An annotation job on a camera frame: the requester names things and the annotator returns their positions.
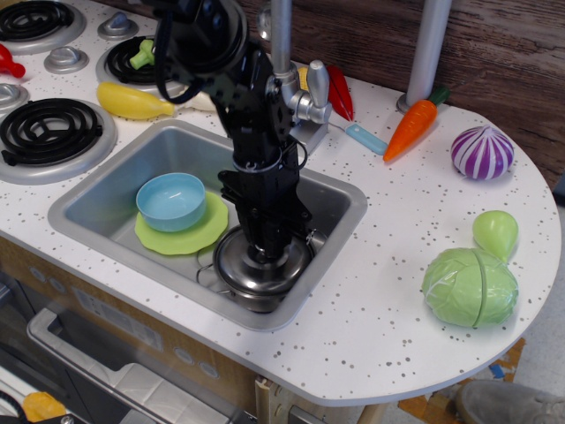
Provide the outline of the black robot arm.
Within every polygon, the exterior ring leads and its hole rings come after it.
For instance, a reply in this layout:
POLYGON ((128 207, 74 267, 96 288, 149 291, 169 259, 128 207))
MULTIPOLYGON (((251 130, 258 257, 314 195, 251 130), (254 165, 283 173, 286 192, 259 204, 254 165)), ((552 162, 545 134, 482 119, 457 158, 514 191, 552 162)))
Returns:
POLYGON ((306 234, 312 215, 297 196, 302 163, 292 118, 263 48, 250 39, 235 1, 152 1, 158 19, 155 77, 187 87, 172 102, 203 92, 233 144, 233 170, 224 170, 222 196, 232 202, 248 244, 277 259, 293 236, 306 234))

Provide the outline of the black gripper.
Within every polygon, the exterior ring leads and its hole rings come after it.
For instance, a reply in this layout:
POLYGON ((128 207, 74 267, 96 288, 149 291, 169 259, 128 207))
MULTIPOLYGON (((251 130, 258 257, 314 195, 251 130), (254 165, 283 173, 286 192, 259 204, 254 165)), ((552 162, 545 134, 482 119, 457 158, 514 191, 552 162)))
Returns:
POLYGON ((312 220, 312 213, 298 197, 300 171, 305 159, 297 152, 278 152, 274 161, 233 162, 233 170, 222 170, 218 179, 222 183, 222 196, 234 203, 243 213, 241 227, 248 243, 265 250, 269 259, 283 255, 291 242, 285 226, 304 231, 312 220), (247 220, 264 218, 269 223, 247 220))

